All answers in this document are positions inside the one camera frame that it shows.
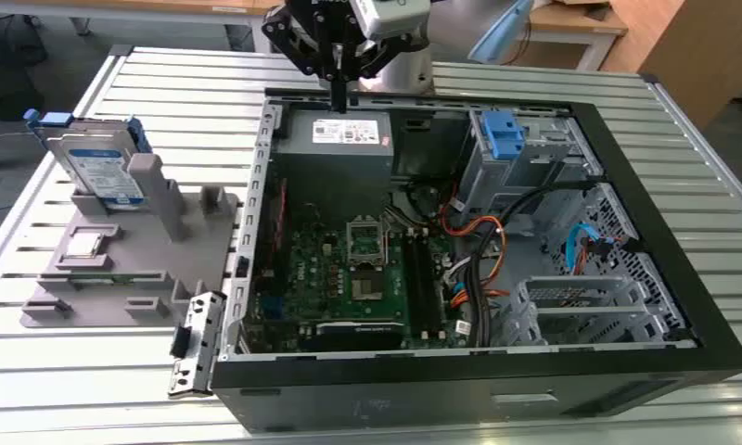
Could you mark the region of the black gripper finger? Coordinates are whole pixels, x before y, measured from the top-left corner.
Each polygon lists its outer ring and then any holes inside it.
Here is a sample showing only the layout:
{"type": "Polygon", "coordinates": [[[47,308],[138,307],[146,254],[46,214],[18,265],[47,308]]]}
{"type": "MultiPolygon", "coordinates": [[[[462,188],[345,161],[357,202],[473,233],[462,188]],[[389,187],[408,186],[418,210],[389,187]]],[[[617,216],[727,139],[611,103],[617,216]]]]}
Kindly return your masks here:
{"type": "Polygon", "coordinates": [[[346,111],[346,82],[337,67],[332,41],[328,36],[318,36],[312,44],[297,32],[294,23],[290,11],[271,11],[265,17],[263,34],[301,72],[328,82],[330,109],[346,111]]]}
{"type": "Polygon", "coordinates": [[[428,38],[404,34],[373,44],[370,57],[342,51],[341,75],[346,82],[346,108],[360,83],[364,91],[422,94],[428,92],[428,38]]]}

